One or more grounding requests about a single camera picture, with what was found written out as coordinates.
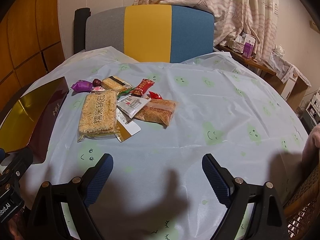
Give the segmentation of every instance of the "purple candy wrapper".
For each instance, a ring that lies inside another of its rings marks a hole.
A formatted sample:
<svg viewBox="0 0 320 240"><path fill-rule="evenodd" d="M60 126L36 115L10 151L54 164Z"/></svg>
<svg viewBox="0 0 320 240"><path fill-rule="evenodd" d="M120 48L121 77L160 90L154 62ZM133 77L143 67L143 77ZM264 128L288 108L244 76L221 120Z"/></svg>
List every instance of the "purple candy wrapper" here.
<svg viewBox="0 0 320 240"><path fill-rule="evenodd" d="M71 88L76 92L90 92L92 89L92 83L86 80L79 80L73 84Z"/></svg>

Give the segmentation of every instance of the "chair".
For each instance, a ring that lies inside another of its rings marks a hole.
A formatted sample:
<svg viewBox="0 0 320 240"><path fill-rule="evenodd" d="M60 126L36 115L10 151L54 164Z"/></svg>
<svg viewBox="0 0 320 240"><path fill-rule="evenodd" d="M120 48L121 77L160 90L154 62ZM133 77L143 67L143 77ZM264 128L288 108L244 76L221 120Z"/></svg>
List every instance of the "chair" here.
<svg viewBox="0 0 320 240"><path fill-rule="evenodd" d="M213 15L183 6L127 6L92 16L81 8L74 27L74 53L113 46L140 62L180 63L213 49Z"/></svg>
<svg viewBox="0 0 320 240"><path fill-rule="evenodd" d="M319 164L320 162L284 206L284 215L288 222L288 233L292 240L308 238L308 233L312 227L315 227L315 222L319 216Z"/></svg>

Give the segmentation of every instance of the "bag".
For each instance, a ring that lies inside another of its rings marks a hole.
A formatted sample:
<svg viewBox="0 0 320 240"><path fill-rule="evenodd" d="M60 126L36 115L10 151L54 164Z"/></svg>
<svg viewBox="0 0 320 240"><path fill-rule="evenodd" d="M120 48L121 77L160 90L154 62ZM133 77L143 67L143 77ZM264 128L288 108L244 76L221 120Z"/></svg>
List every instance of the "bag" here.
<svg viewBox="0 0 320 240"><path fill-rule="evenodd" d="M113 90L86 96L78 127L78 142L84 137L104 138L118 134L116 126L117 93Z"/></svg>
<svg viewBox="0 0 320 240"><path fill-rule="evenodd" d="M178 102L151 99L134 117L146 122L163 123L169 126Z"/></svg>

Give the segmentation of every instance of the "cable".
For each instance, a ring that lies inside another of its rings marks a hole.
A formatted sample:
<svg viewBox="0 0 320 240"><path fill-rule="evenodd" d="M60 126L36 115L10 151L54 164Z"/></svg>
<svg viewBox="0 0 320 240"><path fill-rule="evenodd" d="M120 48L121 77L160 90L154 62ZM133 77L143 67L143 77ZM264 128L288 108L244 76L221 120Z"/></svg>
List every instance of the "cable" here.
<svg viewBox="0 0 320 240"><path fill-rule="evenodd" d="M305 95L304 97L313 94L314 92L317 92L319 89L317 89L316 91L311 92L310 94Z"/></svg>
<svg viewBox="0 0 320 240"><path fill-rule="evenodd" d="M302 106L302 103L304 103L305 105L306 105L306 103L305 103L305 101L301 101L301 104L300 104L300 106L299 107L301 107Z"/></svg>

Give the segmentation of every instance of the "white snack packet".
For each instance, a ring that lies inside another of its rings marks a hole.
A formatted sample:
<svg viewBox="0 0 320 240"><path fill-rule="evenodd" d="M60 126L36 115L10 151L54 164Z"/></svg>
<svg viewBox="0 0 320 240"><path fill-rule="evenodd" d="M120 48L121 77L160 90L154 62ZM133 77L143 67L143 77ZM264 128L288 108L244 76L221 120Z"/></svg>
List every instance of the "white snack packet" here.
<svg viewBox="0 0 320 240"><path fill-rule="evenodd" d="M131 119L139 112L149 101L149 99L129 96L117 103L118 108L127 114Z"/></svg>

